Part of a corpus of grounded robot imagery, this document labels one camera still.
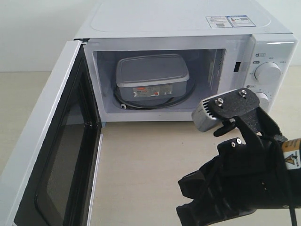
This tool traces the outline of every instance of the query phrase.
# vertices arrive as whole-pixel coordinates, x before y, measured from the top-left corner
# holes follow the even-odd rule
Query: robotic arm
[[[191,203],[176,208],[183,226],[207,226],[254,213],[257,209],[301,206],[301,139],[288,141],[259,107],[249,89],[238,89],[200,102],[192,118],[202,132],[222,122],[219,137],[237,127],[236,137],[217,146],[219,155],[179,181]]]

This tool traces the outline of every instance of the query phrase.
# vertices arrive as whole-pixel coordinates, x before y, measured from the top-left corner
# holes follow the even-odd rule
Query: gray lid
[[[125,58],[116,69],[118,87],[162,85],[188,79],[186,63],[178,54]]]

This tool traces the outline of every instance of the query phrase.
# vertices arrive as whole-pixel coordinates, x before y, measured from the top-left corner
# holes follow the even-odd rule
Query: microwave top
[[[291,33],[255,0],[100,0],[76,39]]]

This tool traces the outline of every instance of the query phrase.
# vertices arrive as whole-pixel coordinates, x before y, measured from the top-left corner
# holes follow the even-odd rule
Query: plastic food container
[[[116,84],[125,101],[183,96],[189,72],[178,54],[125,58],[118,62]]]

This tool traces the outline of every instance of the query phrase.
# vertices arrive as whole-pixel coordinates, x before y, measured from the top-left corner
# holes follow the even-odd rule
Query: white wall
[[[97,0],[0,0],[0,72],[51,71]],[[301,38],[301,0],[258,0]],[[301,65],[301,45],[293,65]]]

